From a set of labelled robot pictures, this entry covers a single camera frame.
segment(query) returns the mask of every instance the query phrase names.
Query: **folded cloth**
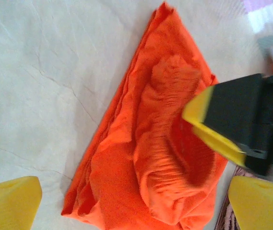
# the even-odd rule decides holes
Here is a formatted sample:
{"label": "folded cloth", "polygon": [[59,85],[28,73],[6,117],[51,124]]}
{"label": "folded cloth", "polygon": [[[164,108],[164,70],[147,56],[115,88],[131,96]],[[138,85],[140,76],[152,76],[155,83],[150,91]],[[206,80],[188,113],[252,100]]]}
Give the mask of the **folded cloth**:
{"label": "folded cloth", "polygon": [[178,13],[163,3],[75,173],[62,215],[103,230],[200,230],[226,159],[181,119],[217,83]]}

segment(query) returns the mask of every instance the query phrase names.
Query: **cloth fold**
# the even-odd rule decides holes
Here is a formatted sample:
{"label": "cloth fold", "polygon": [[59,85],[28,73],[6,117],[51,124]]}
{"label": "cloth fold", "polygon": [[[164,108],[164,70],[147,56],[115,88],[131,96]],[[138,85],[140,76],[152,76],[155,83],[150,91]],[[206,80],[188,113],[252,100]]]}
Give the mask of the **cloth fold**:
{"label": "cloth fold", "polygon": [[181,119],[217,83],[178,13],[156,10],[64,200],[62,215],[103,230],[200,230],[226,159]]}

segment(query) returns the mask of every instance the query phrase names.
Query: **white marble surface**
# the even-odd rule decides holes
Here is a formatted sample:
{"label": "white marble surface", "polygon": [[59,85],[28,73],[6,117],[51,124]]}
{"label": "white marble surface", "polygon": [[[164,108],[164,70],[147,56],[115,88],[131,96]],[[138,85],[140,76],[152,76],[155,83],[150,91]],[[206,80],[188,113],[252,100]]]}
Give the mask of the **white marble surface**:
{"label": "white marble surface", "polygon": [[[168,2],[220,81],[262,71],[240,0]],[[96,229],[61,217],[63,196],[161,3],[0,0],[0,182],[39,177],[43,199],[33,229]],[[216,214],[232,171],[228,165],[221,178]]]}

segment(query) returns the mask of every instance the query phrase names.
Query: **black plastic part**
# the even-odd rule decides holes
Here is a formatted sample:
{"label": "black plastic part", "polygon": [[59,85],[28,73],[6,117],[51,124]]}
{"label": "black plastic part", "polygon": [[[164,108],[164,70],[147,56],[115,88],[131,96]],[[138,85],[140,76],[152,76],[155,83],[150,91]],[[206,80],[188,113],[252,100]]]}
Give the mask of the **black plastic part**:
{"label": "black plastic part", "polygon": [[267,175],[273,164],[273,76],[216,85],[203,123],[246,153],[246,167]]}

